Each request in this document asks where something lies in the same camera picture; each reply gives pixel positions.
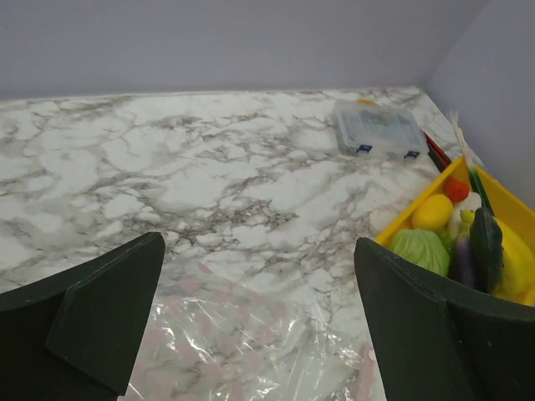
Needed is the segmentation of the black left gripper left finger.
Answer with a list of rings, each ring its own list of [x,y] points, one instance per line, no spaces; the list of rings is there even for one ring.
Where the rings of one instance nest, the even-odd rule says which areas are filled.
[[[1,295],[3,400],[125,395],[166,246],[149,232]]]

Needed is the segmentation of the purple toy eggplant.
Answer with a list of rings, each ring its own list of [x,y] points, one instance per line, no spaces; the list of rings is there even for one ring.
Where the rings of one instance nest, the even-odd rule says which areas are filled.
[[[471,289],[477,289],[476,263],[470,237],[459,235],[456,239],[450,267],[450,279]]]

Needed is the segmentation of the clear zip top bag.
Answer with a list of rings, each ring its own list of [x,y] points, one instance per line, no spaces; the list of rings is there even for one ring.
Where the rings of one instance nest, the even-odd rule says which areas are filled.
[[[371,400],[370,340],[206,266],[162,282],[128,400]]]

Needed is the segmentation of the orange toy carrot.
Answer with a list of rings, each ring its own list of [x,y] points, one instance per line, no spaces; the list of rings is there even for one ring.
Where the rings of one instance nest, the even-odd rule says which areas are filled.
[[[462,181],[449,177],[445,183],[445,194],[453,203],[465,200],[470,195],[470,187]]]

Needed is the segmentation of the yellow toy banana bunch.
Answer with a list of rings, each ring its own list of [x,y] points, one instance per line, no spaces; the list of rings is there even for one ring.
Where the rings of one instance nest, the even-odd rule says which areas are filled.
[[[534,254],[507,224],[495,219],[502,230],[502,278],[497,293],[511,302],[523,303],[534,288]]]

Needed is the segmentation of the green toy grapes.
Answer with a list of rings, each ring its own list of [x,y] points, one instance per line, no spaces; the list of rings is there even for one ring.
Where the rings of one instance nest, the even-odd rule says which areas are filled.
[[[456,238],[454,236],[451,236],[448,231],[440,231],[437,233],[437,235],[441,240],[442,245],[446,249],[449,257],[453,257],[456,248]]]

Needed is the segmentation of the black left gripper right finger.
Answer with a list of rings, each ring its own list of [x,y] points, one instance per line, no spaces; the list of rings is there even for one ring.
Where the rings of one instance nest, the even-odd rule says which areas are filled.
[[[369,238],[354,269],[388,400],[532,400],[534,310],[477,292]]]

